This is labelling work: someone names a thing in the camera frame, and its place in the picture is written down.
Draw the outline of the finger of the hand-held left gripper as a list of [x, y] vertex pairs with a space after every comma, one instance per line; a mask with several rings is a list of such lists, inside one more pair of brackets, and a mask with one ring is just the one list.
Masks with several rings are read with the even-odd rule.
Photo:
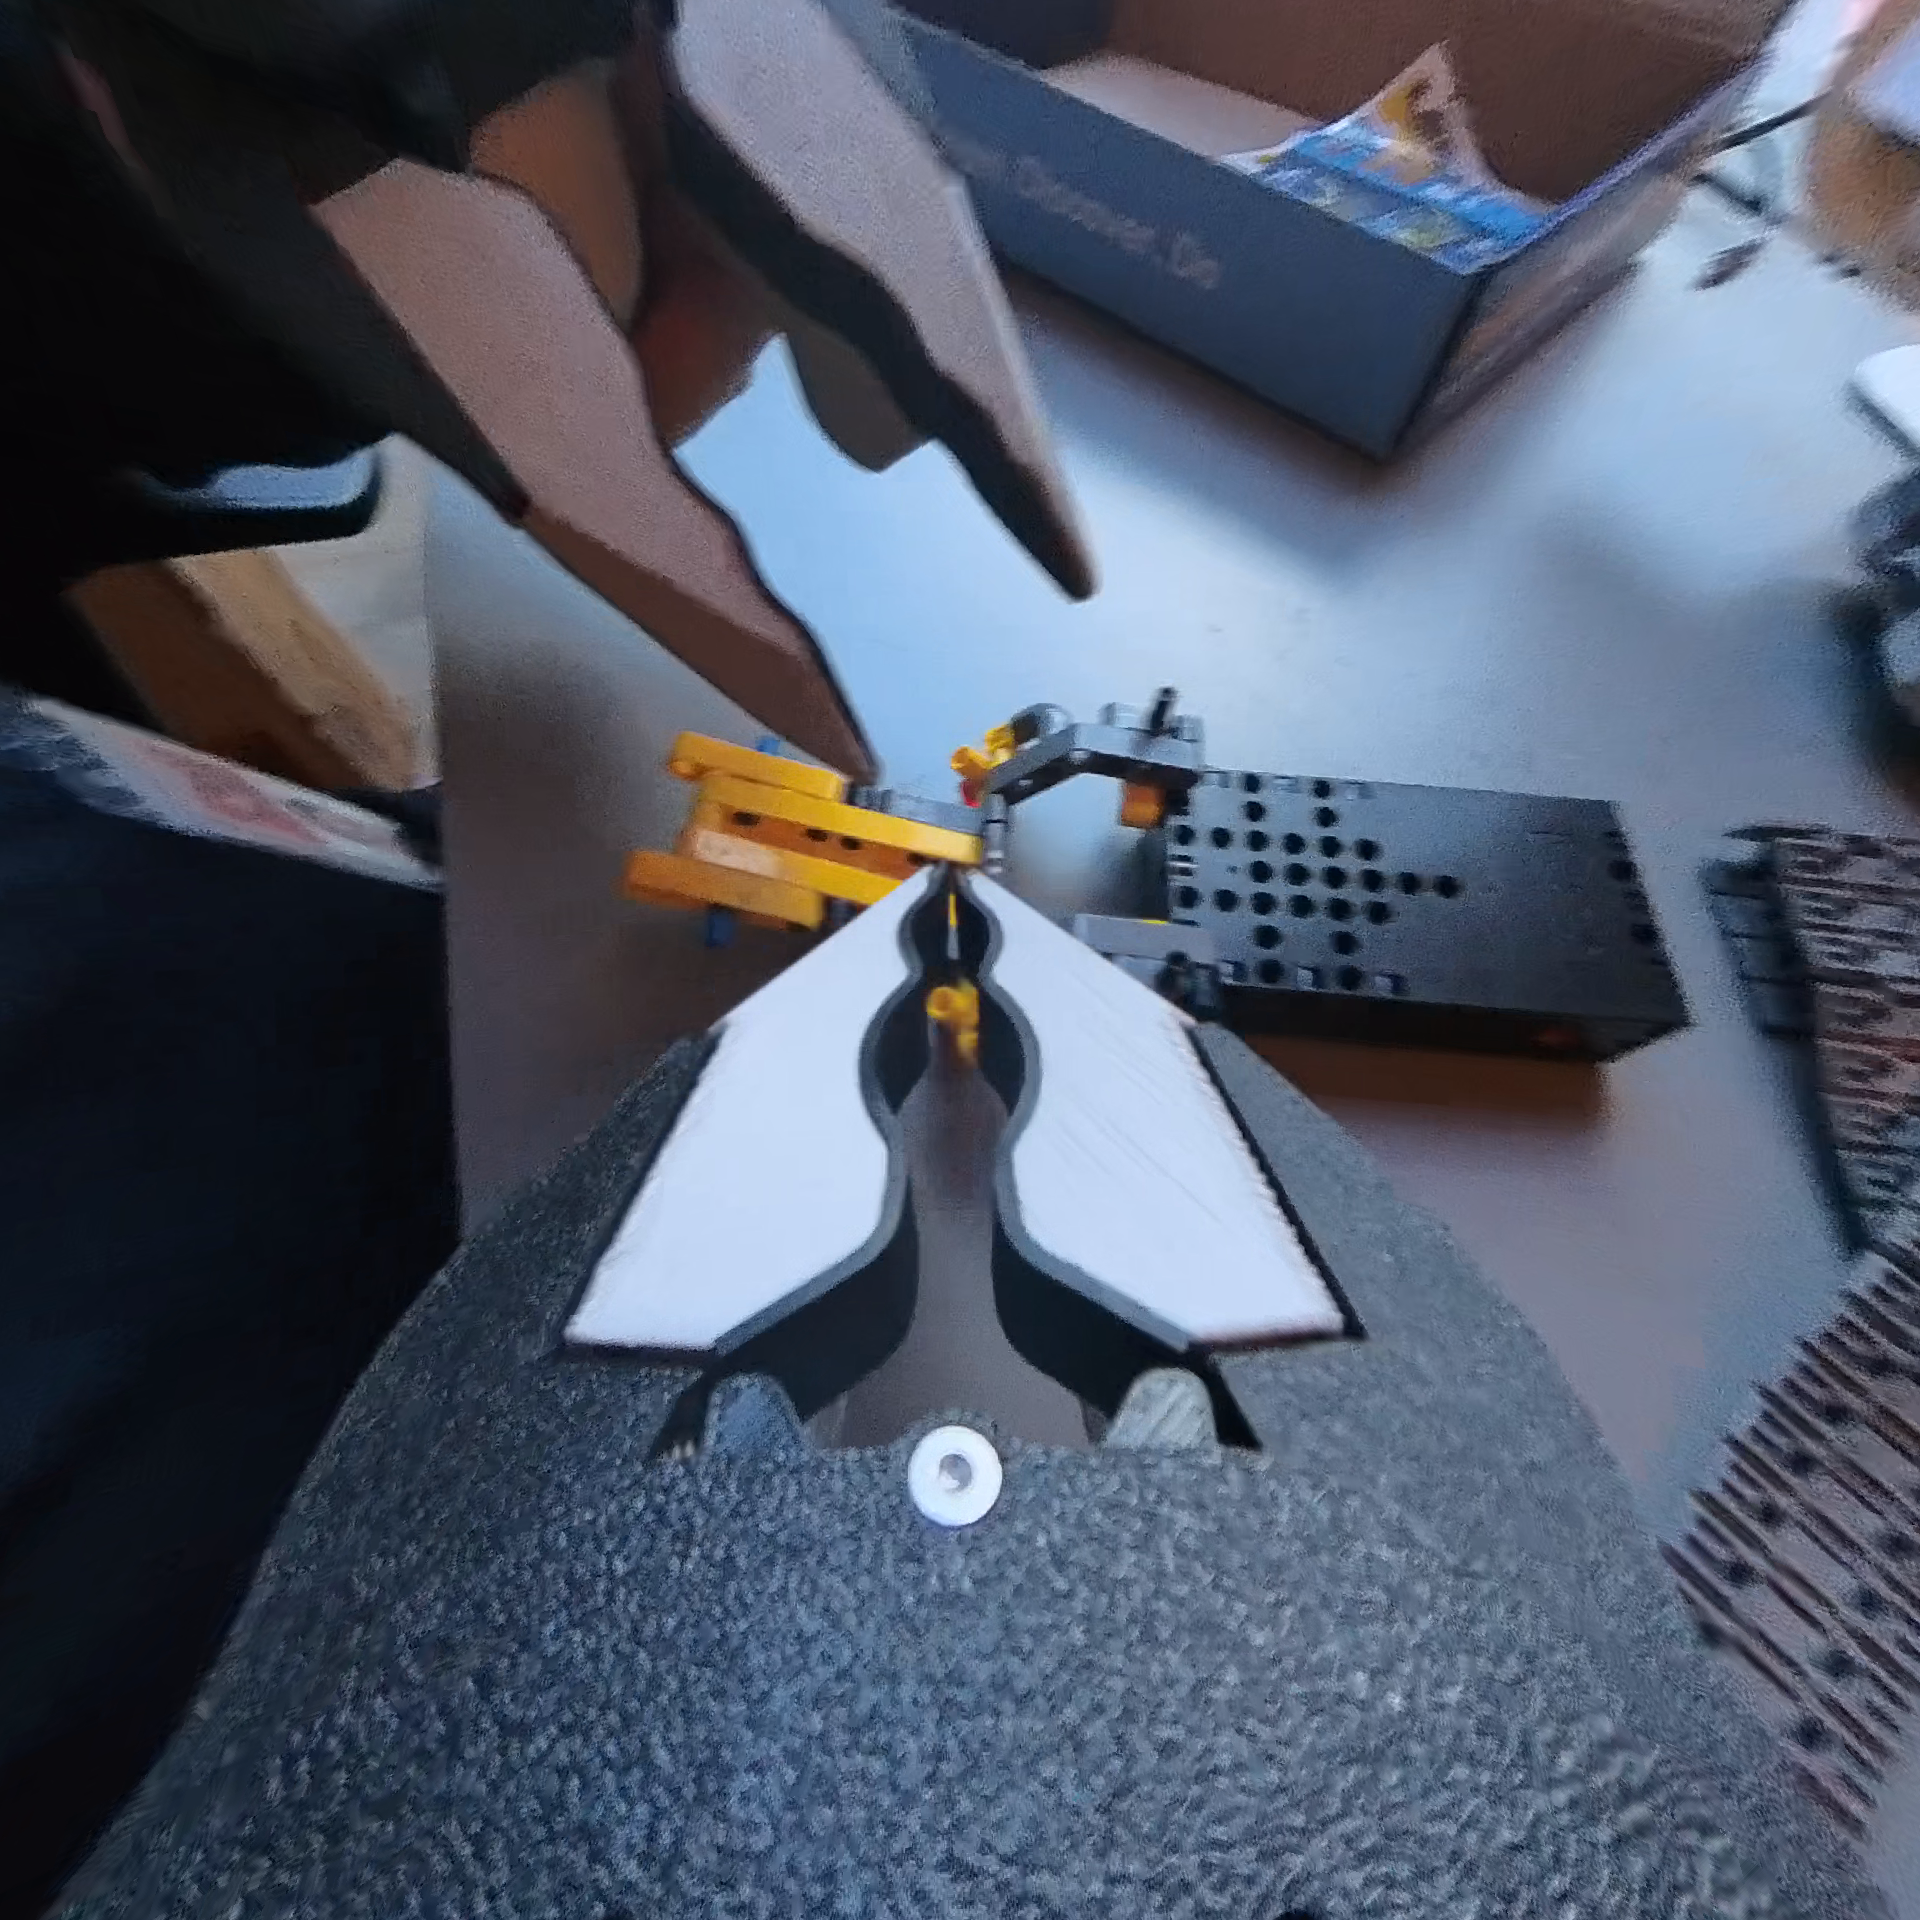
[[662, 443], [639, 362], [544, 208], [391, 161], [318, 218], [508, 471], [518, 530], [745, 716], [871, 779], [823, 648]]
[[765, 281], [804, 398], [855, 468], [943, 448], [1074, 601], [1097, 588], [1023, 334], [886, 3], [670, 3], [665, 140]]

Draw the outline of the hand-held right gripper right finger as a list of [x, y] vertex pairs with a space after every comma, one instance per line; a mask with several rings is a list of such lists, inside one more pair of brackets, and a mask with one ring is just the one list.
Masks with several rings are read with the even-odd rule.
[[1017, 1260], [1175, 1353], [1343, 1335], [1195, 1022], [1000, 880], [960, 880], [960, 932]]

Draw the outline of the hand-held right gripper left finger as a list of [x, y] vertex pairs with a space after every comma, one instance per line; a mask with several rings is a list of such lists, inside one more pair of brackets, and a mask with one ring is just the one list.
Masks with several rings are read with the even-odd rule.
[[927, 1065], [922, 924], [946, 878], [893, 884], [714, 1022], [565, 1344], [723, 1357], [879, 1256]]

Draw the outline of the yellow grey brick arm assembly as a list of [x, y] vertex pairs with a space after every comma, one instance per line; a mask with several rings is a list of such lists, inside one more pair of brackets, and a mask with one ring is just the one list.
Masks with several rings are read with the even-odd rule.
[[709, 941], [736, 921], [826, 933], [929, 865], [1000, 878], [1012, 810], [1063, 779], [1103, 777], [1121, 789], [1124, 829], [1160, 829], [1205, 774], [1205, 724], [1163, 687], [1140, 707], [1103, 705], [1076, 720], [1027, 705], [951, 759], [955, 801], [855, 785], [779, 753], [682, 730], [670, 774], [689, 787], [676, 843], [637, 849], [619, 890], [644, 905], [703, 911]]

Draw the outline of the black perforated battery box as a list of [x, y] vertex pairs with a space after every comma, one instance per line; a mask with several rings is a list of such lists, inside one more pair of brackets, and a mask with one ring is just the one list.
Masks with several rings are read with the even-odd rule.
[[1691, 1025], [1612, 803], [1207, 769], [1072, 933], [1244, 1038], [1606, 1065]]

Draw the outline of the person's left forearm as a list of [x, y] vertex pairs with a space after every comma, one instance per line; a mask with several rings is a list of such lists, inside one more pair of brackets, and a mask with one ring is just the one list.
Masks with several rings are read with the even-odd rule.
[[2, 678], [140, 716], [64, 590], [161, 555], [130, 474], [195, 488], [289, 460], [305, 405], [127, 185], [57, 146], [2, 146]]

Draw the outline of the grey desk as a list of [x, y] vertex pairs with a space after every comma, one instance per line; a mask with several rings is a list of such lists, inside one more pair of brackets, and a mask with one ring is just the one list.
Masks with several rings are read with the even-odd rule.
[[[682, 464], [834, 648], [891, 779], [1027, 703], [1175, 687], [1214, 764], [1612, 801], [1691, 1007], [1617, 1068], [1280, 1042], [1277, 1068], [1525, 1310], [1650, 1532], [1685, 1527], [1845, 1277], [1778, 1052], [1702, 897], [1723, 829], [1917, 827], [1847, 641], [1854, 504], [1897, 468], [1854, 368], [1917, 319], [1696, 196], [1454, 429], [1371, 468], [1014, 285], [1101, 594], [1069, 604], [923, 451], [861, 474], [782, 350]], [[480, 1221], [779, 964], [625, 900], [682, 821], [676, 730], [755, 739], [679, 658], [430, 468], [453, 1113]]]

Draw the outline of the navy cardboard box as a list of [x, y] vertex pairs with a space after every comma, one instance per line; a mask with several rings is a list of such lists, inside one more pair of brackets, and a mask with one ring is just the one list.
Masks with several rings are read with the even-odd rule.
[[[996, 251], [1388, 460], [1667, 230], [1785, 3], [893, 3]], [[1219, 161], [1446, 41], [1500, 184], [1550, 208], [1446, 267]]]

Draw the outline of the clear badge holder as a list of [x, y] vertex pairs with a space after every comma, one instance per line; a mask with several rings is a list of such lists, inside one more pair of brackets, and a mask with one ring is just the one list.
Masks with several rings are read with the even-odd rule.
[[38, 697], [2, 697], [2, 764], [127, 822], [441, 890], [401, 827], [234, 761]]

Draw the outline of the blue printed booklet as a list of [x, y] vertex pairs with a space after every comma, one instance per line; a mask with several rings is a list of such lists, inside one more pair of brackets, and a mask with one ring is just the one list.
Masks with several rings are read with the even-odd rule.
[[1219, 161], [1371, 239], [1477, 272], [1525, 249], [1550, 208], [1487, 173], [1471, 136], [1396, 134], [1364, 117]]

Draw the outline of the grey brick motor block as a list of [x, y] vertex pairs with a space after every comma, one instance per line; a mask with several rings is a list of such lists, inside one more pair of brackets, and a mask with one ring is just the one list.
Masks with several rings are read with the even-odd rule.
[[1917, 730], [1917, 464], [1852, 510], [1847, 563], [1840, 633], [1883, 716]]

